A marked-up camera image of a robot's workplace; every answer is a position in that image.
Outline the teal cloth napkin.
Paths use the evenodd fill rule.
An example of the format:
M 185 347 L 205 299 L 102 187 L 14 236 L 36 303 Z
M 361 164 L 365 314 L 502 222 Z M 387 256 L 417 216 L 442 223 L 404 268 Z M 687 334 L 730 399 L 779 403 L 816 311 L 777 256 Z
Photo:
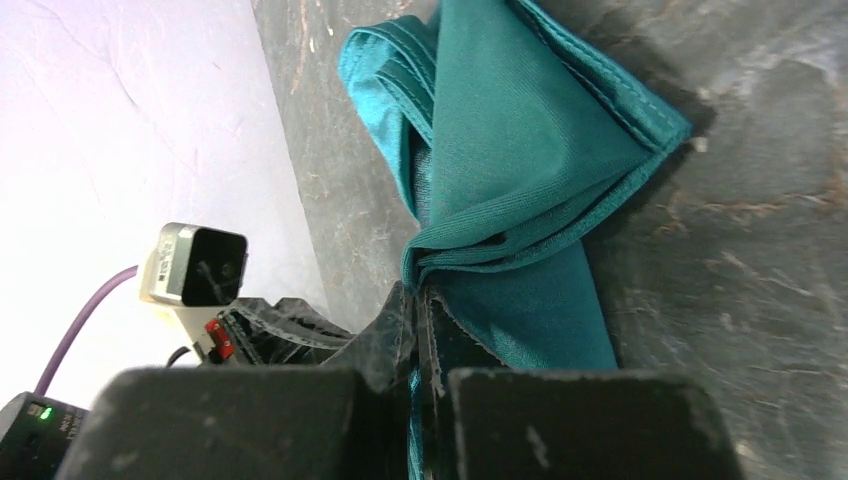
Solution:
M 419 223 L 400 261 L 436 326 L 517 369 L 614 370 L 583 238 L 691 133 L 532 1 L 443 1 L 353 29 L 339 77 Z

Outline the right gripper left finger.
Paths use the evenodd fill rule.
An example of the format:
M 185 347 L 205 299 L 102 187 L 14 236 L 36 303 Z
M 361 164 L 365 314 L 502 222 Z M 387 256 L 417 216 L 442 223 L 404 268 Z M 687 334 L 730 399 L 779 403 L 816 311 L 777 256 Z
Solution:
M 404 479 L 413 301 L 401 285 L 317 366 L 143 368 L 100 393 L 61 479 Z

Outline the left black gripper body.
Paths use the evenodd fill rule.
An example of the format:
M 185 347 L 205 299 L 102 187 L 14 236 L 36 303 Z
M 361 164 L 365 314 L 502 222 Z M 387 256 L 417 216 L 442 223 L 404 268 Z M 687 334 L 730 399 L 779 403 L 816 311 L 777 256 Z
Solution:
M 195 352 L 215 366 L 319 365 L 354 337 L 303 299 L 239 298 L 201 324 Z

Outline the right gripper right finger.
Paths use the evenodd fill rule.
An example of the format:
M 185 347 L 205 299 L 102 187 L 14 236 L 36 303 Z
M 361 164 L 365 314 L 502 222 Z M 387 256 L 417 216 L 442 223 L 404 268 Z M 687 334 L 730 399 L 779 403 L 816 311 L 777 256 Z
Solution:
M 432 290 L 417 299 L 422 479 L 740 479 L 713 398 L 642 370 L 506 367 Z

